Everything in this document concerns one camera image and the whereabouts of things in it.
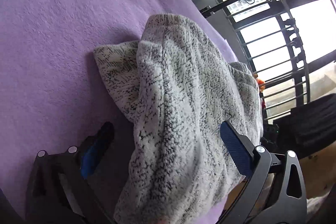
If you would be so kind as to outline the grey knit hooded sweater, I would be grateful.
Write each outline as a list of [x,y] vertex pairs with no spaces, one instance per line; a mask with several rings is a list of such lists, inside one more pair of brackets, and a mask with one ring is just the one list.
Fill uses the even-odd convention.
[[158,14],[142,38],[94,49],[102,81],[133,124],[129,177],[117,223],[193,223],[242,176],[220,136],[229,121],[257,144],[259,87],[248,67],[228,63],[203,30],[181,15]]

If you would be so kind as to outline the black clothes pile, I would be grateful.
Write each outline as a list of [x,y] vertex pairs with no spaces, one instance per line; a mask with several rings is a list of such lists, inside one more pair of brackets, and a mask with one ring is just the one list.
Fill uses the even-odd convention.
[[292,150],[299,159],[310,156],[335,142],[335,94],[291,109],[273,124],[264,124],[261,145],[269,152]]

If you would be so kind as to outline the black metal window grille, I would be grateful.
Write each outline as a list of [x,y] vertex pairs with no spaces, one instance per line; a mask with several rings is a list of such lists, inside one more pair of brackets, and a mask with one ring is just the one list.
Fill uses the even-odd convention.
[[335,0],[214,0],[201,13],[232,28],[266,123],[335,92]]

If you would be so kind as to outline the purple fleece bed blanket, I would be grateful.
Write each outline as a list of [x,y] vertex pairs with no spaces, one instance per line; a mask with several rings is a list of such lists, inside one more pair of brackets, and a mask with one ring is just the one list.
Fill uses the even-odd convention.
[[90,183],[114,211],[133,126],[104,87],[93,50],[140,39],[149,16],[163,13],[192,19],[227,61],[236,60],[192,0],[1,0],[1,189],[19,215],[37,152],[64,152],[107,121],[115,139]]

